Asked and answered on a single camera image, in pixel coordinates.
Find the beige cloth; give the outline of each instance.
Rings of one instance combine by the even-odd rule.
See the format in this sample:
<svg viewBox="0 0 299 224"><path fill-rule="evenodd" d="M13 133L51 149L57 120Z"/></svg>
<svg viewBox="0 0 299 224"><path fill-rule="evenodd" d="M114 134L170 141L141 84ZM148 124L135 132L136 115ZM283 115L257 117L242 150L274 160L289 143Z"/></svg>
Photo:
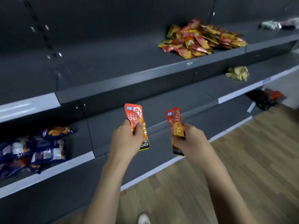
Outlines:
<svg viewBox="0 0 299 224"><path fill-rule="evenodd" d="M247 78L249 76L249 72L247 67L234 67L229 68L228 72L225 74L227 77L230 77L232 79L236 79L238 81L247 81Z"/></svg>

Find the forearm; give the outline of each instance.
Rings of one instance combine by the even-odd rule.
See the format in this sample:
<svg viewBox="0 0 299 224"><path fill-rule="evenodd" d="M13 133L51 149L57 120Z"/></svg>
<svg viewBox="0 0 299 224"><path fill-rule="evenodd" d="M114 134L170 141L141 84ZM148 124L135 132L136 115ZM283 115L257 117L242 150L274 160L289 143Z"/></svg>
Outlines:
<svg viewBox="0 0 299 224"><path fill-rule="evenodd" d="M107 161L83 224L114 224L126 164Z"/></svg>
<svg viewBox="0 0 299 224"><path fill-rule="evenodd" d="M211 165L203 168L219 224L256 224L226 167L215 154Z"/></svg>

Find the wooden floor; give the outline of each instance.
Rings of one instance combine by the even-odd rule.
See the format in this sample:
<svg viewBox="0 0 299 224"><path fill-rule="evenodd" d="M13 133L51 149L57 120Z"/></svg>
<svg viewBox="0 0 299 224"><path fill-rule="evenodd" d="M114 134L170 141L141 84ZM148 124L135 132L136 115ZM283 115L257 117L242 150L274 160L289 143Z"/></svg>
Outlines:
<svg viewBox="0 0 299 224"><path fill-rule="evenodd" d="M212 145L258 223L299 223L298 111L272 108ZM121 192L117 223L141 213L151 224L217 223L205 178L186 159Z"/></svg>

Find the left hand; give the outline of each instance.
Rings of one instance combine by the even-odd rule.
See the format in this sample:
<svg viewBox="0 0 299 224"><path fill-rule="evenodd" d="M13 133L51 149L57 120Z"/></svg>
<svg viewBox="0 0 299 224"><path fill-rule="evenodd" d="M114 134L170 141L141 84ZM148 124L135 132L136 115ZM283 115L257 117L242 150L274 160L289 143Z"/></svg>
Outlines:
<svg viewBox="0 0 299 224"><path fill-rule="evenodd" d="M130 121L126 119L112 134L108 161L128 166L139 151L142 141L143 124L141 122L137 124L133 135Z"/></svg>

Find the shoe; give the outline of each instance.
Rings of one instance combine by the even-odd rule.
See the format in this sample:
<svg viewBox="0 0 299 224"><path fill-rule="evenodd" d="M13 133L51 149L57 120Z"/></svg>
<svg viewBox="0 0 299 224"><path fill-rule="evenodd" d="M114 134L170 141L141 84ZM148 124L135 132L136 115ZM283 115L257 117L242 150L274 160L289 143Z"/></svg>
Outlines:
<svg viewBox="0 0 299 224"><path fill-rule="evenodd" d="M150 224L150 219L146 214L142 214L138 218L138 224Z"/></svg>

